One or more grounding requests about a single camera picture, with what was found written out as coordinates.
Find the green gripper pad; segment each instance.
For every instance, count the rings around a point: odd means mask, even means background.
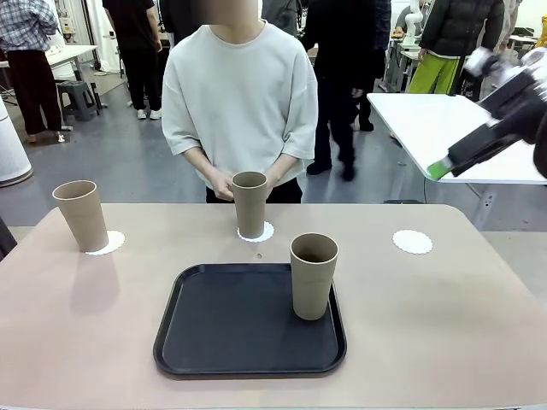
[[[449,173],[450,169],[441,160],[427,167],[427,171],[429,172],[429,174],[432,176],[433,179],[439,180],[444,175]]]

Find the cup rim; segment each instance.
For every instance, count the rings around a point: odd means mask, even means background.
[[[332,241],[335,245],[336,245],[336,254],[331,258],[329,259],[328,261],[323,261],[323,262],[310,262],[310,261],[306,261],[305,259],[302,259],[300,256],[296,255],[294,253],[294,251],[292,250],[292,245],[294,244],[294,241],[296,241],[297,239],[299,239],[300,237],[303,237],[304,235],[318,235],[320,237],[325,237],[326,239]],[[340,247],[338,246],[338,242],[336,242],[334,239],[332,239],[331,237],[329,237],[328,235],[325,235],[324,233],[319,233],[319,232],[306,232],[306,233],[302,233],[300,235],[298,235],[297,237],[295,237],[294,239],[292,239],[291,241],[291,255],[294,256],[295,258],[297,258],[299,261],[301,262],[304,262],[304,263],[308,263],[310,265],[326,265],[327,263],[331,263],[332,261],[336,260],[338,258],[338,254],[340,253]]]
[[[264,182],[262,184],[259,184],[259,185],[256,185],[256,186],[241,186],[239,184],[236,184],[234,182],[234,179],[238,176],[238,175],[241,175],[242,173],[257,173],[257,174],[260,174],[261,176],[264,177]],[[232,185],[233,186],[237,186],[238,189],[240,190],[255,190],[256,188],[262,188],[264,185],[266,185],[268,183],[268,177],[264,174],[264,173],[259,173],[258,171],[243,171],[241,173],[236,173],[235,175],[232,176]]]
[[[81,183],[81,182],[86,182],[86,183],[89,183],[89,184],[92,184],[93,185],[93,189],[90,190],[89,192],[87,192],[86,194],[84,195],[81,195],[81,196],[75,196],[74,198],[60,198],[59,196],[56,195],[56,192],[57,190],[60,190],[61,188],[67,186],[67,185],[71,185],[71,184],[78,184],[78,183]],[[97,190],[97,184],[95,184],[93,181],[90,181],[88,179],[78,179],[76,181],[70,181],[70,182],[67,182],[65,184],[61,184],[59,186],[57,186],[53,192],[51,192],[51,195],[57,200],[57,201],[74,201],[75,199],[80,199],[80,198],[85,198],[86,196],[89,196],[91,195],[93,192],[95,192]]]

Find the plaid shirt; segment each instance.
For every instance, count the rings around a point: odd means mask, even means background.
[[[47,51],[57,31],[56,12],[47,0],[0,0],[0,49]]]

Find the tray rim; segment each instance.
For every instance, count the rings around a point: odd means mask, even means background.
[[[152,354],[154,356],[154,361],[156,362],[156,365],[159,367],[160,370],[165,372],[169,376],[175,376],[179,378],[203,378],[203,377],[233,377],[233,376],[269,376],[271,378],[276,378],[284,375],[291,375],[293,377],[296,377],[298,375],[313,375],[313,374],[325,374],[333,371],[338,366],[342,364],[344,361],[344,358],[347,354],[348,350],[348,343],[345,335],[345,329],[344,329],[344,323],[342,321],[342,316],[340,314],[340,308],[338,305],[338,296],[336,293],[336,287],[334,285],[334,282],[332,282],[331,290],[329,292],[329,302],[328,307],[331,310],[331,316],[332,316],[332,322],[334,326],[334,332],[335,335],[337,335],[336,339],[338,341],[338,354],[336,355],[336,358],[334,361],[329,364],[327,367],[324,367],[319,370],[307,370],[307,371],[301,371],[301,372],[288,372],[288,371],[269,371],[269,372],[257,372],[257,371],[224,371],[224,372],[195,372],[195,371],[188,371],[188,372],[179,372],[171,368],[165,363],[165,360],[163,359],[163,345],[165,343],[168,329],[171,324],[171,319],[173,317],[173,310],[174,307],[177,305],[178,297],[174,299],[175,294],[178,294],[180,292],[180,288],[182,287],[182,284],[185,280],[188,278],[191,278],[192,276],[198,275],[200,273],[204,273],[205,267],[245,267],[248,265],[253,265],[255,267],[269,267],[269,266],[278,266],[278,267],[284,267],[286,270],[291,270],[291,264],[290,263],[201,263],[197,264],[191,267],[186,268],[183,272],[177,276],[177,278],[174,280],[173,288],[171,289],[171,292],[169,294],[168,302],[165,307],[165,311],[163,312],[162,321],[160,322],[160,326],[158,328],[156,339],[154,341],[154,345],[152,348]]]

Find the kraft paper cup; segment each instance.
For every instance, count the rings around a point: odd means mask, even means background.
[[[81,252],[96,252],[109,243],[97,185],[73,181],[58,186],[53,197]]]
[[[338,260],[338,245],[320,233],[305,233],[291,243],[292,307],[305,320],[323,317]]]
[[[255,239],[264,233],[267,178],[263,173],[237,173],[232,178],[239,234]]]

